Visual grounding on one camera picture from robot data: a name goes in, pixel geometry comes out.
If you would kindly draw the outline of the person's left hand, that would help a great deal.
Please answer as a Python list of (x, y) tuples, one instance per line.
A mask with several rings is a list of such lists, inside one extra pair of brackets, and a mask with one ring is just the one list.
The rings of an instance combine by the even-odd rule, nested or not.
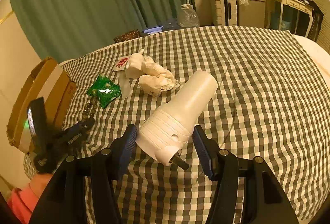
[(33, 193), (36, 196), (41, 196), (43, 193), (44, 189), (48, 185), (50, 179), (52, 178), (52, 174), (50, 173), (45, 173), (45, 174), (35, 174), (32, 180), (29, 183), (29, 186)]

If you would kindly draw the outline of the pink sleeve forearm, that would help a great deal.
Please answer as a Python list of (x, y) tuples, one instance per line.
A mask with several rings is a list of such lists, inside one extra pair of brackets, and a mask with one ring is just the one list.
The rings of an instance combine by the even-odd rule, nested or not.
[(34, 194), (30, 185), (28, 185), (24, 189), (14, 188), (7, 204), (21, 223), (29, 223), (38, 200), (38, 196)]

